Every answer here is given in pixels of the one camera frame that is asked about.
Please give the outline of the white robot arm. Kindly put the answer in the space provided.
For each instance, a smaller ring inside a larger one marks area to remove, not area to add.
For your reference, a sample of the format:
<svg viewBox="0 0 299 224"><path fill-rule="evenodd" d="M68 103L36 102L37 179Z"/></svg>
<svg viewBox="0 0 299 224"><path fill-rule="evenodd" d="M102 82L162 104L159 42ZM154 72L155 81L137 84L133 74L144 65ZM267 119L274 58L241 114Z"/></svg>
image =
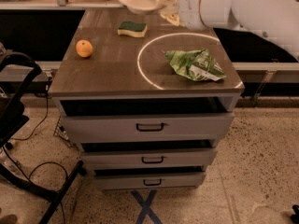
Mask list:
<svg viewBox="0 0 299 224"><path fill-rule="evenodd" d="M158 0L160 15L190 30L247 31L299 56L298 0Z"/></svg>

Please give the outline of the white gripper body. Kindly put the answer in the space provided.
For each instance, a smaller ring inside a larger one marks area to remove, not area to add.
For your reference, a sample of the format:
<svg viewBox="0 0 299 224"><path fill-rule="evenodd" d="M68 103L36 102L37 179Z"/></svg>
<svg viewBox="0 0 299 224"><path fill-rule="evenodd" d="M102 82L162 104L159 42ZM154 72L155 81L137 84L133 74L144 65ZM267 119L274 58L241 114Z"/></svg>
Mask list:
<svg viewBox="0 0 299 224"><path fill-rule="evenodd" d="M201 19L201 0L178 0L178 16L183 25L190 30L205 30Z"/></svg>

